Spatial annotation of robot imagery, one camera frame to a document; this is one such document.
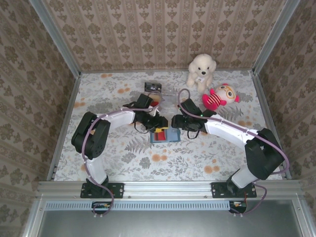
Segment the black card stand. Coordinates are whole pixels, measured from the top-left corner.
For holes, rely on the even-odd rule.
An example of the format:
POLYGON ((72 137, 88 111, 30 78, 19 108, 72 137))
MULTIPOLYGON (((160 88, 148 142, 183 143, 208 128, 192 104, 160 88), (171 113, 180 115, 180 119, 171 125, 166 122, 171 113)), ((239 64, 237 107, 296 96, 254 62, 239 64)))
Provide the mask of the black card stand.
POLYGON ((145 88, 144 88, 144 91, 145 92, 153 92, 153 91, 159 91, 159 92, 161 92, 161 90, 146 90, 145 88))

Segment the aluminium corner post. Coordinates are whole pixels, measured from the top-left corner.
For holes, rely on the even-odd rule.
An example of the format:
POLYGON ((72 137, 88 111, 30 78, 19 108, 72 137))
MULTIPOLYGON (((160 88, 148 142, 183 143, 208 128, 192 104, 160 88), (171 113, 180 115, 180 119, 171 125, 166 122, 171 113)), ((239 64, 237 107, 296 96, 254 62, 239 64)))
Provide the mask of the aluminium corner post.
POLYGON ((286 3, 284 4, 284 7, 280 12, 278 19, 272 27, 272 30, 254 63, 254 66, 252 68, 254 75, 258 75, 260 73, 265 62, 272 53, 272 50, 275 47, 277 41, 280 39, 282 32, 284 31, 289 20, 291 19, 294 11, 299 5, 299 2, 300 0, 286 0, 286 3))
POLYGON ((70 71, 74 75, 75 78, 80 77, 80 68, 79 64, 75 61, 70 47, 67 46, 66 41, 63 39, 62 33, 58 29, 57 25, 51 14, 48 11, 48 8, 45 6, 43 0, 29 0, 32 7, 34 8, 35 12, 39 16, 40 20, 42 21, 44 27, 46 28, 47 32, 51 36, 53 42, 57 46, 57 49, 61 53, 64 61, 66 62, 67 66, 69 67, 70 71))

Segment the aluminium front rail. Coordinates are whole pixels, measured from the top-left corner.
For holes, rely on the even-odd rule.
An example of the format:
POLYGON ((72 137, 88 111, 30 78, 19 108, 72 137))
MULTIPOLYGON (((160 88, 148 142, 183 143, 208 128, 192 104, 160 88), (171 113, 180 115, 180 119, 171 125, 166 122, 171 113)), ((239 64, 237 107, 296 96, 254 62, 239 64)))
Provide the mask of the aluminium front rail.
MULTIPOLYGON (((39 182, 36 198, 72 200, 80 198, 83 181, 39 182)), ((212 181, 123 181, 123 200, 210 200, 212 181)), ((297 180, 266 180, 257 182, 256 199, 292 199, 303 196, 297 180)))

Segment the black controller board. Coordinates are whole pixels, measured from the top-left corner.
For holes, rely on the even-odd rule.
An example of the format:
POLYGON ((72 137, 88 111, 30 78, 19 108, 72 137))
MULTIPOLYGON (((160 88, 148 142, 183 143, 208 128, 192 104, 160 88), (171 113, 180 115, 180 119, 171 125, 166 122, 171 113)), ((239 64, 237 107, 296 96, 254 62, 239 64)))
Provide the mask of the black controller board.
POLYGON ((247 209, 246 201, 230 201, 229 202, 230 210, 232 214, 243 214, 247 209))
POLYGON ((112 206, 112 202, 111 201, 95 201, 92 202, 91 204, 91 208, 92 208, 92 212, 95 215, 104 215, 106 214, 112 206))

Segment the clear acrylic box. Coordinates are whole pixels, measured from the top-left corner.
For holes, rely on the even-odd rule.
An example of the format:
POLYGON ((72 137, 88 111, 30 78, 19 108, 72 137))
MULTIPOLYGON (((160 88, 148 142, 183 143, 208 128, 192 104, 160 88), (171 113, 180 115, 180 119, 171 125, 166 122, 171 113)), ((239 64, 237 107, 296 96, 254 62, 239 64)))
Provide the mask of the clear acrylic box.
POLYGON ((175 94, 163 94, 162 101, 160 103, 161 113, 163 115, 177 114, 177 96, 175 94))

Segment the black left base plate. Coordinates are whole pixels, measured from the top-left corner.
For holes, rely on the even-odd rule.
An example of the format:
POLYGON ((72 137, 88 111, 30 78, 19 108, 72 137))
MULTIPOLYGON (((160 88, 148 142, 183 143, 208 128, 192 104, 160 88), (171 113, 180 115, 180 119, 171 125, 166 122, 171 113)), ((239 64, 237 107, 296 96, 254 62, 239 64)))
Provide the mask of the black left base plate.
MULTIPOLYGON (((106 187, 112 193, 114 198, 123 198, 124 183, 107 183, 106 187)), ((97 198, 111 198, 111 195, 104 188, 101 188, 87 181, 86 183, 82 184, 80 197, 97 199, 97 198)))

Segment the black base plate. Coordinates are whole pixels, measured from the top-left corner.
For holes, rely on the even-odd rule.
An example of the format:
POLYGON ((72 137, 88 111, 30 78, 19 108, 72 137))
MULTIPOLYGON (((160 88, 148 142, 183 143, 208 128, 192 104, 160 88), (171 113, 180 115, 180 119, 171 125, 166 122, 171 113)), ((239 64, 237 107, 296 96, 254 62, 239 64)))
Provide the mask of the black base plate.
POLYGON ((213 198, 256 198, 256 188, 248 184, 244 188, 238 188, 234 183, 213 182, 211 183, 213 198))
MULTIPOLYGON (((124 183, 107 183, 106 187, 112 193, 114 198, 123 198, 124 183)), ((97 199, 97 198, 111 198, 111 195, 104 188, 101 188, 87 181, 86 183, 82 184, 80 197, 97 199)))

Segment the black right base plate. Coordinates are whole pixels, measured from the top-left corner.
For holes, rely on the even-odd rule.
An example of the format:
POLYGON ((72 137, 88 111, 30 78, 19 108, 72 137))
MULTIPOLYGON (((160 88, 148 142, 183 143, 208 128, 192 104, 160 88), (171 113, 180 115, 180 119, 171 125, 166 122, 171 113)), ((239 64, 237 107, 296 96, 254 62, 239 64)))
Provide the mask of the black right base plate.
POLYGON ((256 198, 256 188, 248 184, 244 188, 238 188, 234 183, 213 182, 211 183, 213 198, 256 198))

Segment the white plush dog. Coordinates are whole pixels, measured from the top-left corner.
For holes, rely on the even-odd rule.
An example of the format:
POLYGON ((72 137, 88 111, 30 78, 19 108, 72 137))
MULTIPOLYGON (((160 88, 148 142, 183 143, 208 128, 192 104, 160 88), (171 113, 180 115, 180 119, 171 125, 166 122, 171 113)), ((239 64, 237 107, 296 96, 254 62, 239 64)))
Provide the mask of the white plush dog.
POLYGON ((197 85, 197 91, 203 94, 207 87, 212 84, 213 73, 217 68, 217 63, 208 54, 200 54, 189 64, 188 78, 186 85, 193 87, 197 85))

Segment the grey metal panel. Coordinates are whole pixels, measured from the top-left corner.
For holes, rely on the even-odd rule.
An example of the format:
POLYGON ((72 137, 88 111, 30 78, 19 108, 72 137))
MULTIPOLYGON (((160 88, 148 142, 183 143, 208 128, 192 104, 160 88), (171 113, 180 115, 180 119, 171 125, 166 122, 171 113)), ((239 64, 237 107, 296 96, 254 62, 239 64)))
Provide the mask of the grey metal panel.
POLYGON ((302 209, 268 200, 239 216, 215 210, 47 210, 35 202, 22 237, 313 237, 302 209))

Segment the aluminium side rail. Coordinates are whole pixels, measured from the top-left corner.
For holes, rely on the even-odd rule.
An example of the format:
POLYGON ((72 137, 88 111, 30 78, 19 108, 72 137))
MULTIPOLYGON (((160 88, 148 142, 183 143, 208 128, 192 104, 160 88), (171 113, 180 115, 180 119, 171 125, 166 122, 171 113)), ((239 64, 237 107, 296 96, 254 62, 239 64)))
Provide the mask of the aluminium side rail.
POLYGON ((258 101, 259 101, 260 106, 261 106, 261 110, 262 110, 262 114, 263 114, 263 117, 265 120, 266 127, 272 131, 272 133, 276 137, 278 144, 280 145, 280 148, 282 149, 282 145, 281 145, 281 142, 280 142, 280 139, 279 139, 279 136, 278 136, 278 133, 277 133, 277 130, 276 130, 276 127, 275 127, 275 124, 274 124, 274 121, 273 121, 273 118, 272 118, 272 115, 271 115, 271 112, 269 109, 268 102, 267 102, 265 94, 264 94, 264 90, 262 88, 259 76, 256 75, 253 71, 250 71, 250 72, 251 72, 252 81, 253 81, 253 84, 254 84, 254 87, 256 90, 256 94, 258 97, 258 101))
POLYGON ((64 145, 64 142, 65 142, 65 138, 66 138, 66 135, 67 135, 68 126, 69 126, 70 119, 71 119, 71 114, 72 114, 72 111, 73 111, 73 108, 74 108, 74 104, 75 104, 75 101, 76 101, 76 97, 77 97, 77 93, 78 93, 78 90, 79 90, 79 85, 80 85, 80 74, 79 74, 78 77, 75 78, 74 87, 73 87, 73 90, 72 90, 72 93, 71 93, 71 96, 70 96, 70 100, 69 100, 69 103, 68 103, 68 106, 67 106, 67 110, 66 110, 66 113, 65 113, 65 117, 64 117, 64 120, 63 120, 61 131, 60 131, 60 134, 59 134, 59 137, 58 137, 58 141, 57 141, 57 144, 56 144, 56 147, 55 147, 55 151, 54 151, 54 154, 53 154, 53 157, 52 157, 50 169, 49 169, 49 172, 48 172, 48 175, 47 175, 47 179, 46 179, 47 181, 53 181, 54 178, 55 178, 55 172, 56 172, 57 167, 58 167, 59 159, 60 159, 60 156, 61 156, 61 153, 62 153, 63 145, 64 145))

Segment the aluminium back rail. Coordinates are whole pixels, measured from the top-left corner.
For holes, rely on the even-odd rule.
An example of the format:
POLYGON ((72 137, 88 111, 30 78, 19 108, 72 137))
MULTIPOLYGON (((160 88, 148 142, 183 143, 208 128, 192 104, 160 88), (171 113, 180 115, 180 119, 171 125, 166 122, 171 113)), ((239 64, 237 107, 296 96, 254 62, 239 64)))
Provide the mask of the aluminium back rail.
MULTIPOLYGON (((80 74, 100 74, 100 73, 155 73, 155 72, 188 72, 188 69, 135 69, 135 70, 101 70, 101 71, 81 71, 80 74)), ((215 71, 253 71, 252 68, 217 68, 215 71)))

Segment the floral tablecloth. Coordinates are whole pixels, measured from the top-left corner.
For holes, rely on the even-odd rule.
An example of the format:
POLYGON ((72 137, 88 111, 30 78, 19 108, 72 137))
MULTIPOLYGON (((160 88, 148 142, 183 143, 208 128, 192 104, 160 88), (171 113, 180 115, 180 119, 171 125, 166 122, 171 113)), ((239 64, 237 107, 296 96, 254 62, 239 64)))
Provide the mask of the floral tablecloth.
MULTIPOLYGON (((83 74, 80 78, 67 135, 55 174, 57 181, 83 181, 83 159, 71 138, 85 112, 103 114, 137 100, 145 82, 158 82, 163 94, 180 94, 187 72, 83 74)), ((213 87, 232 85, 239 102, 222 106, 218 114, 241 126, 261 130, 265 120, 249 71, 217 71, 213 87)), ((115 181, 208 181, 226 180, 246 163, 244 150, 220 137, 182 131, 175 143, 150 143, 141 124, 119 127, 110 133, 101 154, 103 168, 115 181)))

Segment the pink plush doll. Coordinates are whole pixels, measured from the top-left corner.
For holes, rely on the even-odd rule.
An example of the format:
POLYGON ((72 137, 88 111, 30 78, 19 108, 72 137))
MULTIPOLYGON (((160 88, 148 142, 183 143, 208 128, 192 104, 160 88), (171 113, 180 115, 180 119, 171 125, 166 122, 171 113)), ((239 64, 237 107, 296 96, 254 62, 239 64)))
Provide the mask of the pink plush doll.
POLYGON ((206 109, 215 111, 220 106, 225 106, 233 102, 239 102, 239 96, 233 87, 224 83, 217 88, 212 88, 209 95, 202 95, 202 102, 206 109))

